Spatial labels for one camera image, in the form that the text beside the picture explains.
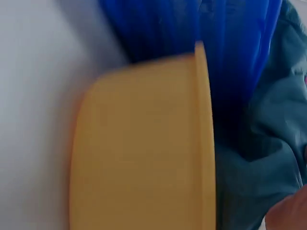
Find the yellow bowl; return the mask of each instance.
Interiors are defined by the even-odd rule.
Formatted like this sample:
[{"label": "yellow bowl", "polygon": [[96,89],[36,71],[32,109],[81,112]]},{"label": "yellow bowl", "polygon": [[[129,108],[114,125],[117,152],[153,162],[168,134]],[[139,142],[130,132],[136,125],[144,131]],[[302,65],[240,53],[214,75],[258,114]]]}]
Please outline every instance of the yellow bowl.
[{"label": "yellow bowl", "polygon": [[215,230],[206,58],[135,65],[100,78],[78,114],[71,230]]}]

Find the plastic bowl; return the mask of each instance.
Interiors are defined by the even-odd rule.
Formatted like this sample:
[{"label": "plastic bowl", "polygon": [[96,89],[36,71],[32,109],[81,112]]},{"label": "plastic bowl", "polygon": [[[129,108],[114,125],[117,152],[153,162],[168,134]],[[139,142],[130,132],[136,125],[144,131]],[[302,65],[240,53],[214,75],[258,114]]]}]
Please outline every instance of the plastic bowl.
[{"label": "plastic bowl", "polygon": [[132,62],[206,48],[213,108],[242,108],[266,63],[282,0],[99,0]]},{"label": "plastic bowl", "polygon": [[108,74],[87,92],[71,160],[71,230],[215,230],[202,45]]}]

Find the blue plastic bag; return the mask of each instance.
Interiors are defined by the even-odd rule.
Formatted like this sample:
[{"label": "blue plastic bag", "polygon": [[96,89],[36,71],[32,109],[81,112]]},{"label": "blue plastic bag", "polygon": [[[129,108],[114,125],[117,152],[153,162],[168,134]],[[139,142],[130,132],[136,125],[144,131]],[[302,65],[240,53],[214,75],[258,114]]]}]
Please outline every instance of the blue plastic bag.
[{"label": "blue plastic bag", "polygon": [[213,108],[242,107],[268,57],[282,0],[99,0],[132,62],[205,45]]}]

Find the white surface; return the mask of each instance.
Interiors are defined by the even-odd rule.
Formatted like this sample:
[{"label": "white surface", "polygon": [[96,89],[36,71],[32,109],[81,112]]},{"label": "white surface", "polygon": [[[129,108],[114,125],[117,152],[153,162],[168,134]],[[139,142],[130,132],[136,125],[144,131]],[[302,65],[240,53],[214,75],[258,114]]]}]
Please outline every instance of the white surface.
[{"label": "white surface", "polygon": [[305,26],[307,26],[307,2],[300,0],[290,0],[295,6],[299,16],[301,17]]},{"label": "white surface", "polygon": [[105,31],[84,48],[69,25],[54,1],[0,1],[1,230],[67,229],[73,105],[98,73],[124,63]]}]

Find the green cloth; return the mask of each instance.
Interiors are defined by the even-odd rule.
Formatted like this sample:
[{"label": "green cloth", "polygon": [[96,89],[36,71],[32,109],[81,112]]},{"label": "green cloth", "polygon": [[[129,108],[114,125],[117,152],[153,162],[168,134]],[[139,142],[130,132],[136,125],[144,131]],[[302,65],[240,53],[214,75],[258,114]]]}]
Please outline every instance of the green cloth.
[{"label": "green cloth", "polygon": [[305,27],[284,1],[239,131],[214,127],[218,230],[257,230],[273,205],[307,183],[306,74]]}]

